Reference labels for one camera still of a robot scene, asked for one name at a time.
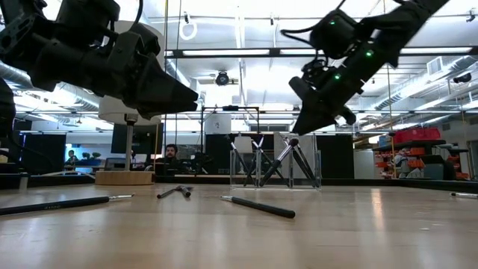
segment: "wooden block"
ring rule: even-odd
[[[152,171],[98,171],[95,183],[97,185],[152,185],[154,179]]]

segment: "table surface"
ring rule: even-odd
[[[1,217],[5,268],[476,268],[478,201],[446,191],[325,187],[230,190],[195,185],[0,191],[0,206],[111,194],[131,200]],[[295,210],[289,220],[220,195]]]

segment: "computer monitor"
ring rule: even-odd
[[[136,154],[161,154],[163,141],[163,127],[161,123],[158,127],[153,126],[134,126],[133,127],[133,149]],[[113,140],[111,141],[111,153],[126,153],[126,136],[128,126],[115,124],[113,127]]]

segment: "ceiling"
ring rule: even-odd
[[[55,19],[61,0],[46,2],[49,6],[44,13],[48,18]],[[173,49],[303,48],[307,44],[283,37],[279,31],[314,25],[339,2],[340,0],[320,1],[319,5],[319,2],[315,0],[169,0],[167,12],[165,12],[166,0],[145,0],[142,22],[150,24],[166,36],[167,42],[163,45],[163,49],[168,51]],[[137,0],[117,0],[117,3],[121,6],[120,19],[133,20],[136,17]],[[347,0],[342,10],[354,19],[360,20],[365,16],[383,14],[384,10],[390,11],[396,6],[397,4],[392,0]],[[425,24],[408,46],[478,46],[478,36],[475,34],[478,32],[478,19],[473,22],[465,21],[469,10],[473,7],[478,8],[475,1],[450,0]],[[190,17],[188,25],[184,22],[184,12]],[[193,34],[194,25],[197,30],[195,35],[190,39],[184,38]],[[297,36],[308,39],[307,34]],[[436,52],[433,56],[400,57],[400,65],[397,69],[383,67],[363,87],[362,96],[354,96],[348,105],[352,109],[371,108],[374,102],[388,94],[389,88],[393,91],[410,78],[425,71],[426,63],[440,55],[440,50]],[[199,82],[197,90],[205,94],[208,104],[211,104],[212,100],[214,102],[220,100],[217,96],[213,97],[214,94],[220,93],[212,84],[213,78],[218,71],[227,71],[229,77],[235,78],[237,83],[227,87],[229,92],[222,94],[224,97],[221,102],[271,108],[271,104],[278,103],[290,106],[300,104],[300,100],[289,88],[288,81],[295,75],[302,75],[300,71],[302,66],[310,60],[311,58],[305,57],[240,59],[212,56],[171,61],[184,77],[188,80],[196,79]],[[341,61],[334,62],[336,66],[340,63]],[[242,77],[240,64],[243,67]],[[448,90],[445,81],[441,81],[433,89],[423,89],[407,97],[422,99],[422,103],[428,103],[445,96],[451,90]],[[45,120],[39,117],[31,119]]]

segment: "wooden table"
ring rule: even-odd
[[[476,268],[476,200],[400,187],[230,191],[197,185],[35,188],[0,205],[109,194],[129,201],[2,217],[3,268]],[[218,199],[232,194],[290,208],[284,219]]]

